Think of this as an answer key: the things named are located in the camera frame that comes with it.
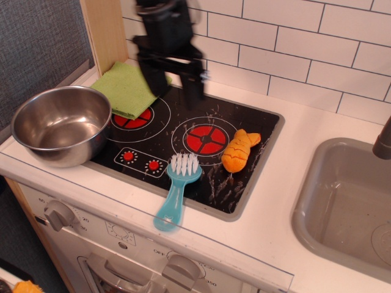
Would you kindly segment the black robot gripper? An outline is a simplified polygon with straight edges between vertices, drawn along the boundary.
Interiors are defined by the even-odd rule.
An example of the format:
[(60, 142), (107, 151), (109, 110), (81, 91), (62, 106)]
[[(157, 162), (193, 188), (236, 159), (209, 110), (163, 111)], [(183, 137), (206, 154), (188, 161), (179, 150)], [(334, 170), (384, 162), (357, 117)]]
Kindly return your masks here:
[(163, 70), (184, 66), (180, 79), (187, 109), (193, 110), (204, 99), (208, 71), (203, 70), (202, 53), (191, 44), (194, 36), (186, 1), (137, 1), (136, 13), (142, 18), (145, 35), (133, 37), (139, 52), (137, 60), (152, 94), (164, 96), (169, 84)]

